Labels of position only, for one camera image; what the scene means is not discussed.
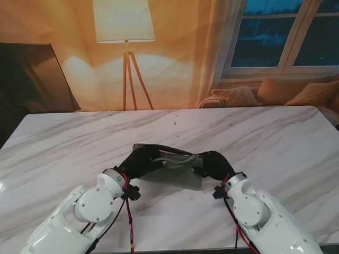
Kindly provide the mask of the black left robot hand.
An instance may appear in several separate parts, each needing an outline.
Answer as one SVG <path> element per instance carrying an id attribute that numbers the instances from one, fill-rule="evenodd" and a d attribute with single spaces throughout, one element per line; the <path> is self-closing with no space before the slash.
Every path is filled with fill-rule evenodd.
<path id="1" fill-rule="evenodd" d="M 118 167 L 118 172 L 129 179 L 140 178 L 154 170 L 164 167 L 163 161 L 155 161 L 160 157 L 157 149 L 139 147 L 134 150 Z"/>

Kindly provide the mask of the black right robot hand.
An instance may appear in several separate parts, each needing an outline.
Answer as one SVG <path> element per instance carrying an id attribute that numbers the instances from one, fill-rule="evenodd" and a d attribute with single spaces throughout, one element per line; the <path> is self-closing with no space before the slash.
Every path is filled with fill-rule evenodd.
<path id="1" fill-rule="evenodd" d="M 236 175 L 228 160 L 217 151 L 207 151 L 203 156 L 203 177 L 223 181 Z"/>

